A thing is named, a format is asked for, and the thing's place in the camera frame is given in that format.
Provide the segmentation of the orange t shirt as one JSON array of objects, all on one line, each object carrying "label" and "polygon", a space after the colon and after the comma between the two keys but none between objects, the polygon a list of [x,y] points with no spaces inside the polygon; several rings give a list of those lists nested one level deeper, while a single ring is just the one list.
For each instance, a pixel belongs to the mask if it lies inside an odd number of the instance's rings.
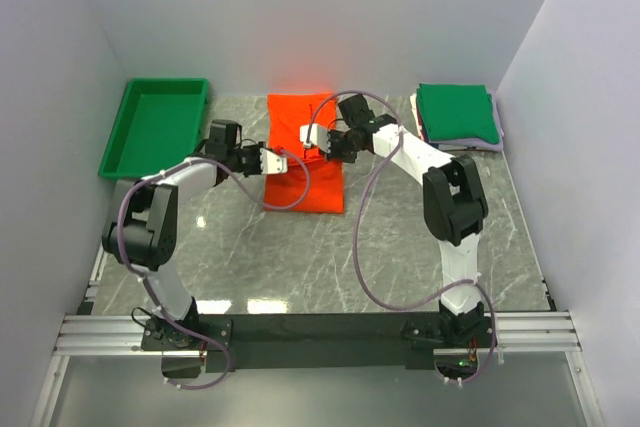
[{"label": "orange t shirt", "polygon": [[285,174],[266,177],[264,201],[281,206],[294,201],[297,212],[313,214],[344,213],[344,174],[342,164],[328,161],[313,148],[306,150],[299,140],[300,127],[307,125],[327,93],[310,95],[270,94],[267,96],[270,129],[268,145],[300,158],[304,164],[288,161]]}]

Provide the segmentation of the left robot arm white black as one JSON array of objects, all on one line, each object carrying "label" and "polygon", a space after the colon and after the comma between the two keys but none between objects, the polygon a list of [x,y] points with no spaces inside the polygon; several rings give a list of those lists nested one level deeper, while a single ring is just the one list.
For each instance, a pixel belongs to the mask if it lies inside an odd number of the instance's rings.
[{"label": "left robot arm white black", "polygon": [[178,349],[204,342],[196,300],[171,263],[182,202],[234,174],[266,172],[266,143],[244,142],[234,121],[210,124],[209,136],[176,166],[143,178],[117,181],[102,231],[102,247],[140,281],[153,310],[149,336]]}]

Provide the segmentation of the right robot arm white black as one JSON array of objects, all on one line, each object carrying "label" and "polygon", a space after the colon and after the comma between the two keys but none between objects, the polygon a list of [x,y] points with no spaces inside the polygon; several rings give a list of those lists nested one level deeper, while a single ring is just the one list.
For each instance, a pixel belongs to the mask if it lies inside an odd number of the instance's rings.
[{"label": "right robot arm white black", "polygon": [[410,133],[392,112],[377,115],[371,94],[351,91],[339,101],[344,131],[313,125],[300,137],[311,141],[329,160],[356,161],[368,151],[380,157],[362,195],[369,196],[380,172],[394,164],[422,189],[423,217],[438,241],[443,285],[433,294],[439,303],[434,331],[415,337],[436,346],[465,346],[488,328],[484,317],[491,303],[478,283],[478,247],[489,209],[474,160],[452,156]]}]

